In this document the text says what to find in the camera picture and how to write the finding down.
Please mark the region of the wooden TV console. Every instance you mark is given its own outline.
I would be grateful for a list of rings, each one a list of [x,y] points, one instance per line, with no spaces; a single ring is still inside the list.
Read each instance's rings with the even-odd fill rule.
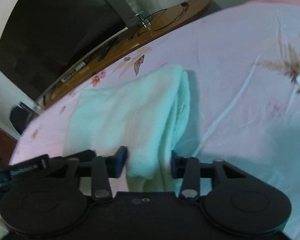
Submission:
[[[36,104],[40,107],[50,107],[66,93],[91,78],[97,72],[107,68],[117,60],[142,46],[166,35],[167,33],[182,27],[204,16],[211,7],[212,0],[188,0],[168,9],[162,9],[151,15],[151,26],[131,27],[120,34],[116,42],[113,42],[106,56],[99,60],[100,54],[92,57],[90,62],[79,70],[70,80],[62,83],[59,81],[46,94],[39,97]]]

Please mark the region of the brown wooden door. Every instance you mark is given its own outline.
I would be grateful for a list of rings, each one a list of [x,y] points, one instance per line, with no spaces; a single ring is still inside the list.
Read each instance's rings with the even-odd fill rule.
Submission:
[[[7,166],[17,140],[0,128],[0,167]]]

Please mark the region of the pink floral bed sheet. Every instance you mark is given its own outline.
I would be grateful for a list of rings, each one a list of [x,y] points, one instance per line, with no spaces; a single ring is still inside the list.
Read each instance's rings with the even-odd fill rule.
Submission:
[[[292,202],[285,233],[300,239],[300,0],[267,0],[219,11],[119,59],[35,118],[12,164],[63,154],[80,94],[179,65],[190,116],[173,151],[224,159],[283,191]]]

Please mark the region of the large black television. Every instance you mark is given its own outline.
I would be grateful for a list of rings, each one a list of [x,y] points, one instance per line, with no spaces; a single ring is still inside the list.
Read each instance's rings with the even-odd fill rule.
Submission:
[[[125,28],[106,0],[18,0],[0,39],[0,71],[37,100]]]

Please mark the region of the white knit sweater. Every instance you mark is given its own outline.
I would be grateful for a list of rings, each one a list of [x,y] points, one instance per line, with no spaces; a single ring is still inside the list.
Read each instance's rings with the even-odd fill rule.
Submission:
[[[83,91],[70,118],[64,155],[128,149],[130,191],[174,191],[171,156],[190,116],[187,72],[170,65],[120,85]]]

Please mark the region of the silver set-top box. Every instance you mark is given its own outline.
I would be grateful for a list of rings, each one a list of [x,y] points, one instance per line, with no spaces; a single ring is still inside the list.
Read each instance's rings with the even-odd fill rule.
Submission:
[[[83,67],[86,66],[84,61],[79,62],[75,66],[72,66],[61,78],[61,82],[65,83],[66,81],[70,80],[76,73],[81,70]]]

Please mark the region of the black office chair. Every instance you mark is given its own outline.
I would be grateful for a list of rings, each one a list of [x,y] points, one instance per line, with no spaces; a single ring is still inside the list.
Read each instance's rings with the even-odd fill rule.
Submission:
[[[22,134],[25,130],[29,116],[30,112],[20,106],[15,106],[11,109],[9,120],[19,134]]]

